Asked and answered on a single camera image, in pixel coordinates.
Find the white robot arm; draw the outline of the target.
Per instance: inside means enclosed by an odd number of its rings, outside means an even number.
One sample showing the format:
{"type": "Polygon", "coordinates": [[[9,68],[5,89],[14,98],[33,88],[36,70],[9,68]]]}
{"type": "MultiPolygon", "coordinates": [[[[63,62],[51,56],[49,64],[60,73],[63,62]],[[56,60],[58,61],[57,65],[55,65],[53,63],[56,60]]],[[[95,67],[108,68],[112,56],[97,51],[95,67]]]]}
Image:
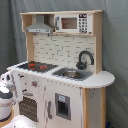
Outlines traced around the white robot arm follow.
{"type": "Polygon", "coordinates": [[[0,128],[36,128],[26,116],[15,116],[13,105],[23,100],[18,73],[8,71],[0,76],[0,128]]]}

